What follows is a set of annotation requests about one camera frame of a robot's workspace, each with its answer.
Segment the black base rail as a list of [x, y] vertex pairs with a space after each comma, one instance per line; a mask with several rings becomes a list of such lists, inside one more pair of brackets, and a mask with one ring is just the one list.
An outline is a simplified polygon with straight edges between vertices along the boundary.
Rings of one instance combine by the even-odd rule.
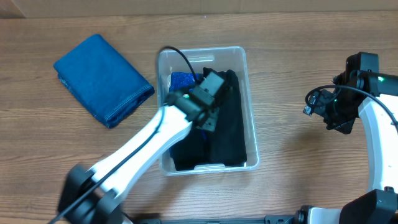
[[222, 218], [161, 220], [159, 218], [130, 218], [133, 224], [293, 224], [294, 215], [266, 215], [264, 218]]

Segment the clear plastic storage bin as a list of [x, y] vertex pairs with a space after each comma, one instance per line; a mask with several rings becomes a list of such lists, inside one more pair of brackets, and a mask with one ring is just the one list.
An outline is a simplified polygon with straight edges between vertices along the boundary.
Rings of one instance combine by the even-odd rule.
[[[240, 46], [211, 47], [201, 49], [182, 49], [181, 52], [191, 63], [195, 73], [201, 73], [204, 67], [217, 72], [232, 70], [239, 80], [241, 107], [243, 114], [244, 139], [247, 161], [243, 166], [225, 166], [224, 164], [203, 164], [192, 170], [177, 171], [170, 151], [166, 150], [159, 157], [159, 168], [166, 176], [208, 174], [218, 172], [237, 172], [254, 170], [259, 164], [256, 127], [252, 110], [251, 90], [248, 77], [246, 52]], [[182, 56], [174, 50], [165, 50], [159, 56], [160, 74], [157, 76], [157, 100], [162, 106], [169, 93], [170, 76], [173, 72], [189, 72], [190, 69]]]

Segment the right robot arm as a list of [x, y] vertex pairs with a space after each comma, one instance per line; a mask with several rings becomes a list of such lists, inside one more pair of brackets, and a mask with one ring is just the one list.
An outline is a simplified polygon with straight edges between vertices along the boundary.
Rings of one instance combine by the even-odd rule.
[[379, 71], [376, 54], [358, 52], [331, 85], [309, 91], [303, 112], [323, 118], [328, 130], [350, 134], [363, 124], [368, 191], [343, 208], [303, 206], [291, 223], [397, 223], [397, 76]]

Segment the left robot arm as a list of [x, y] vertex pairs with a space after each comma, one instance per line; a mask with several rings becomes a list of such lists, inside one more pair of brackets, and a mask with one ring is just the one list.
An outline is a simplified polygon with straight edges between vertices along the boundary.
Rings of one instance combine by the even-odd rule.
[[121, 209], [134, 184], [192, 128], [215, 129], [218, 107], [231, 93], [227, 78], [209, 72], [193, 88], [172, 91], [149, 123], [124, 146], [90, 169], [77, 165], [65, 181], [56, 223], [130, 223]]

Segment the brown cardboard backdrop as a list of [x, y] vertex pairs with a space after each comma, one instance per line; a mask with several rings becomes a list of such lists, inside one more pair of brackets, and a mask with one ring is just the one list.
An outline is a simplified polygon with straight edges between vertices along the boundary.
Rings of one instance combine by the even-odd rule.
[[1, 18], [395, 11], [397, 0], [3, 0]]

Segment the blue denim cloth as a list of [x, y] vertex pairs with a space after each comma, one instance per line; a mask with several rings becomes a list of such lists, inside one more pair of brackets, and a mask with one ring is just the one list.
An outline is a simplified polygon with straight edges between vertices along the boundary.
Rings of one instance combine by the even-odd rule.
[[154, 93], [154, 87], [101, 35], [84, 40], [54, 69], [70, 93], [107, 128], [117, 126]]

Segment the sparkly blue garment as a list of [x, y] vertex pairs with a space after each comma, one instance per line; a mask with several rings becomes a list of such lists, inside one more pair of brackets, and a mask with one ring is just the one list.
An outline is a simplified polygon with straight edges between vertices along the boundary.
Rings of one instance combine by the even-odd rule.
[[170, 76], [169, 91], [192, 87], [195, 85], [195, 78], [201, 81], [203, 79], [203, 74], [196, 73], [195, 76], [193, 76], [192, 73], [173, 72]]

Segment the black garment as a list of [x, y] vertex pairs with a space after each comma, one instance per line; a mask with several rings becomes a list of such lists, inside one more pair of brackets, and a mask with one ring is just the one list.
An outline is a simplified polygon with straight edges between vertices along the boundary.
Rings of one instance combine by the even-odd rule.
[[210, 164], [243, 166], [247, 161], [239, 80], [232, 70], [220, 72], [232, 92], [220, 106], [216, 128], [207, 134], [205, 157]]
[[207, 164], [208, 136], [202, 129], [192, 128], [189, 134], [170, 148], [177, 171], [192, 170], [197, 165]]

